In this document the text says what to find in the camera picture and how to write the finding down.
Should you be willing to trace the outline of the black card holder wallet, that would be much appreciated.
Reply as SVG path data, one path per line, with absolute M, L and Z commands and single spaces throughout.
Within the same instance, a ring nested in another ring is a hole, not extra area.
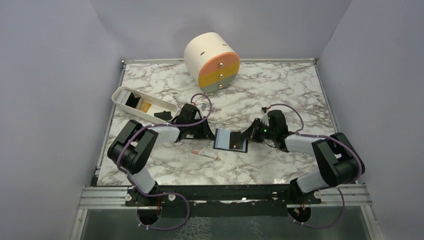
M 245 139 L 242 139 L 241 149 L 229 149 L 230 132 L 232 132 L 232 131 L 227 130 L 227 129 L 217 129 L 215 131 L 213 148 L 216 149 L 216 150 L 247 153 L 248 152 L 248 142 Z

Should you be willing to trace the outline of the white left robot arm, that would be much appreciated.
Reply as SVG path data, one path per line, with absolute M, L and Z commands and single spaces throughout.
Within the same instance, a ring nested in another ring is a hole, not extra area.
M 154 189 L 157 182 L 147 167 L 154 146 L 181 140 L 213 140 L 214 137 L 201 111 L 186 103 L 170 123 L 147 127 L 136 120 L 129 120 L 108 148 L 107 157 L 129 176 L 131 184 L 137 187 L 138 199 L 149 206 L 157 200 Z

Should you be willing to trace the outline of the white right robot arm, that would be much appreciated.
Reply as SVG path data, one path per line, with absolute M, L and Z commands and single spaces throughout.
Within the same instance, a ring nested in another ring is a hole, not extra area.
M 256 118 L 241 137 L 256 143 L 271 140 L 274 147 L 283 152 L 315 158 L 316 171 L 290 181 L 288 196 L 296 204 L 306 200 L 310 192 L 355 182 L 365 172 L 364 163 L 343 133 L 325 136 L 290 131 L 281 110 L 271 110 L 262 118 Z

